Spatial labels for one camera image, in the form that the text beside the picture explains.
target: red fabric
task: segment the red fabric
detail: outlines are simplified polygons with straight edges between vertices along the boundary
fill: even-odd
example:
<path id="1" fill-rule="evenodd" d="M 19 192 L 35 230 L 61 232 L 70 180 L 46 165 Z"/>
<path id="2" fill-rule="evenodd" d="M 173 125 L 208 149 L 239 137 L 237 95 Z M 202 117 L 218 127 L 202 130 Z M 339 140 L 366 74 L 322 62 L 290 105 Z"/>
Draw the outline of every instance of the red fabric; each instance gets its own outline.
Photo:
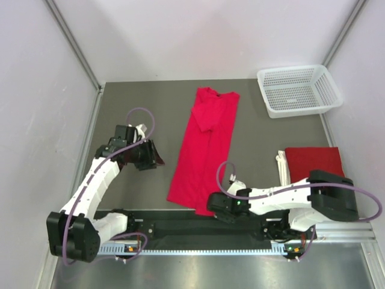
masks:
<path id="1" fill-rule="evenodd" d="M 345 176 L 338 148 L 287 148 L 285 154 L 291 183 L 309 177 L 311 170 Z"/>
<path id="2" fill-rule="evenodd" d="M 196 214 L 213 216 L 206 209 L 211 193 L 219 191 L 215 175 L 227 160 L 239 94 L 219 94 L 199 88 L 191 109 L 178 164 L 167 200 L 196 209 Z M 222 181 L 224 170 L 220 173 Z"/>

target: shirt sleeve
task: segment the shirt sleeve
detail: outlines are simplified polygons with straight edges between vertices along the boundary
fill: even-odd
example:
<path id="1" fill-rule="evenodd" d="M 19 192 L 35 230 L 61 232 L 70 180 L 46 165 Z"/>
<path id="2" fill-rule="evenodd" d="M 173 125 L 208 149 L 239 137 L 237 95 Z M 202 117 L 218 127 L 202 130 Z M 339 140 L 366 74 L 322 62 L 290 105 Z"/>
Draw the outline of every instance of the shirt sleeve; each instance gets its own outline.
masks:
<path id="1" fill-rule="evenodd" d="M 219 123 L 226 103 L 221 98 L 210 98 L 201 104 L 196 104 L 191 112 L 201 132 L 212 131 Z"/>

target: white backdrop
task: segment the white backdrop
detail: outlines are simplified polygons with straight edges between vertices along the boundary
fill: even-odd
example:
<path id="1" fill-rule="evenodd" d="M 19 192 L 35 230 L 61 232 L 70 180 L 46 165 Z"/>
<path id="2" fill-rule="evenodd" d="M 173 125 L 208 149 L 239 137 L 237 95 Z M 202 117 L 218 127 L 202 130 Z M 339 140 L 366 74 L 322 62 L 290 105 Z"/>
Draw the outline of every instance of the white backdrop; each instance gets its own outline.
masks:
<path id="1" fill-rule="evenodd" d="M 32 288 L 96 97 L 42 0 L 0 3 L 0 288 Z"/>
<path id="2" fill-rule="evenodd" d="M 354 0 L 56 0 L 100 82 L 322 62 Z"/>
<path id="3" fill-rule="evenodd" d="M 345 173 L 385 204 L 385 2 L 370 0 L 335 56 L 330 72 L 345 102 L 327 114 L 340 147 Z M 373 215 L 377 206 L 357 196 L 359 209 Z M 372 222 L 385 254 L 385 215 Z"/>

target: gray floor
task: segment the gray floor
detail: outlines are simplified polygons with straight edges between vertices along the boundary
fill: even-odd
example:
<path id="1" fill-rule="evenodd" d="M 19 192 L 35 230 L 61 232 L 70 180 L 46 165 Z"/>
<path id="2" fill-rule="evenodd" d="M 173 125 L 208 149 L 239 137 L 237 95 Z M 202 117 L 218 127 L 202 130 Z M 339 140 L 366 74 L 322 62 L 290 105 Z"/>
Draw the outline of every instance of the gray floor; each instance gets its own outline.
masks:
<path id="1" fill-rule="evenodd" d="M 206 86 L 241 95 L 229 160 L 237 166 L 237 177 L 250 187 L 279 185 L 275 159 L 279 149 L 328 146 L 318 115 L 270 119 L 255 79 L 107 83 L 87 167 L 96 149 L 107 144 L 115 126 L 125 124 L 126 113 L 135 107 L 146 107 L 154 114 L 156 128 L 152 138 L 166 166 L 145 172 L 126 166 L 110 185 L 99 209 L 182 208 L 167 202 L 166 196 L 197 87 Z M 132 124 L 141 122 L 151 125 L 145 113 L 137 112 Z"/>
<path id="2" fill-rule="evenodd" d="M 316 244 L 300 263 L 279 256 L 142 256 L 76 264 L 58 273 L 52 289 L 374 289 L 359 244 Z"/>

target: white plastic basket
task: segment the white plastic basket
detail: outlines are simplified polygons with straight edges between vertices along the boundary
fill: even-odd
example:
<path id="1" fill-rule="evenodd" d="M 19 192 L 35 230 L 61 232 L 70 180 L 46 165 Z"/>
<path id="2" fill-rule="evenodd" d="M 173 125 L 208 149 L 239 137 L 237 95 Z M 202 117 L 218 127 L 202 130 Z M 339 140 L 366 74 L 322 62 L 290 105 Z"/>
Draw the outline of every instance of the white plastic basket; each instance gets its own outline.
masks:
<path id="1" fill-rule="evenodd" d="M 258 83 L 271 118 L 325 113 L 343 103 L 341 94 L 323 65 L 264 69 Z"/>

